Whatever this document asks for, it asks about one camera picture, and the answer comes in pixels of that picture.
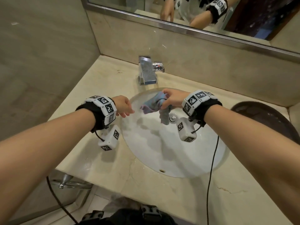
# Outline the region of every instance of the faucet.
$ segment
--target faucet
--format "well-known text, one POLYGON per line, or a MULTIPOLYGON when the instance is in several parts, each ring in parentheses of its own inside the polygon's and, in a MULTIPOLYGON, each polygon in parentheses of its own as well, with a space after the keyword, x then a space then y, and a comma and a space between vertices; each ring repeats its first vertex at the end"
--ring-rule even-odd
POLYGON ((160 61, 152 62, 150 55, 139 56, 139 76, 137 79, 140 85, 156 84, 156 71, 165 72, 163 64, 160 61))

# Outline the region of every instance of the towel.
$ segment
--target towel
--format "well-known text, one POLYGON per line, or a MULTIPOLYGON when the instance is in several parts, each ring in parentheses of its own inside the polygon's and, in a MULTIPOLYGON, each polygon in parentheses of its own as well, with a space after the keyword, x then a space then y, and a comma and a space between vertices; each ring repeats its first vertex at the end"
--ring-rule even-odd
POLYGON ((169 105, 166 109, 163 109, 163 110, 160 109, 163 102, 166 99, 167 99, 166 94, 164 94, 162 91, 160 91, 153 98, 144 102, 143 105, 141 105, 140 109, 143 110, 144 114, 149 114, 149 113, 159 111, 160 123, 168 125, 169 124, 169 113, 172 110, 173 106, 169 105))

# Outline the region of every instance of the white sink basin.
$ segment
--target white sink basin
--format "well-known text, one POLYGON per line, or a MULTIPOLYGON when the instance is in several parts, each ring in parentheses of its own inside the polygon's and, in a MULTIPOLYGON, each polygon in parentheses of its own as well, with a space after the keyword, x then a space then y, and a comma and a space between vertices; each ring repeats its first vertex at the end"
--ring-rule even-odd
MULTIPOLYGON (((144 114, 140 106, 162 90, 148 90, 134 96, 130 101, 135 113, 122 119, 125 142, 133 154, 146 166, 171 177, 195 177, 210 172, 212 157, 217 143, 217 134, 208 126, 197 131, 192 143, 179 139, 175 123, 160 123, 159 112, 144 114)), ((170 112, 177 118, 187 117, 182 109, 170 112)), ((214 168, 226 158, 229 150, 220 139, 214 168)))

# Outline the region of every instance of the mirror frame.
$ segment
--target mirror frame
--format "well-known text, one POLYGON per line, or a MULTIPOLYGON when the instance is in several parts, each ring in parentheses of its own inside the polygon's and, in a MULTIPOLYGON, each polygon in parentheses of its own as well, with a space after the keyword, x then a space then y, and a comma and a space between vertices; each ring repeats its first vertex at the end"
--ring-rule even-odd
POLYGON ((81 0, 81 3, 85 10, 101 13, 104 15, 112 16, 119 19, 129 20, 156 28, 161 28, 168 31, 173 31, 176 33, 193 36, 196 38, 221 43, 224 45, 232 46, 235 48, 248 50, 260 54, 265 54, 267 56, 272 56, 280 58, 283 60, 292 61, 295 63, 300 63, 300 53, 279 49, 272 46, 262 45, 256 42, 250 42, 243 39, 233 38, 226 35, 220 35, 214 32, 209 32, 205 30, 198 30, 192 27, 176 24, 173 22, 162 21, 159 19, 138 15, 131 12, 126 12, 110 7, 105 7, 102 5, 90 3, 89 0, 81 0))

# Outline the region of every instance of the sink drain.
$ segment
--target sink drain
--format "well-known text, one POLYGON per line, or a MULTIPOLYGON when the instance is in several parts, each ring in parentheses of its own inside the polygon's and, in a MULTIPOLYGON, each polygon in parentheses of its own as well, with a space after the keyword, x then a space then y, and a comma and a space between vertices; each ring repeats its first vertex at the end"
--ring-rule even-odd
POLYGON ((169 122, 170 123, 175 123, 177 120, 177 115, 176 114, 170 114, 169 115, 169 122))

